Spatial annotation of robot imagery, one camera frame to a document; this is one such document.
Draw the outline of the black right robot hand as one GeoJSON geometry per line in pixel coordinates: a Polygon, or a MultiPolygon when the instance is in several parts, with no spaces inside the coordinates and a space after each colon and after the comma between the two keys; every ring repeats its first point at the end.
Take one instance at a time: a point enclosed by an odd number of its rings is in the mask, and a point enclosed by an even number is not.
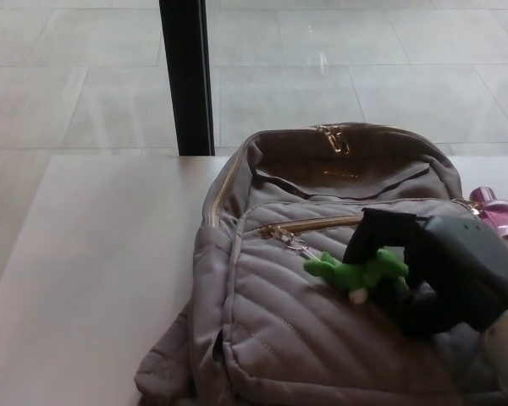
{"type": "Polygon", "coordinates": [[[343,260],[364,264],[386,246],[403,248],[410,288],[432,289],[402,300],[396,320],[406,335],[428,337],[462,322],[485,332],[508,310],[508,248],[486,223],[367,208],[343,260]]]}

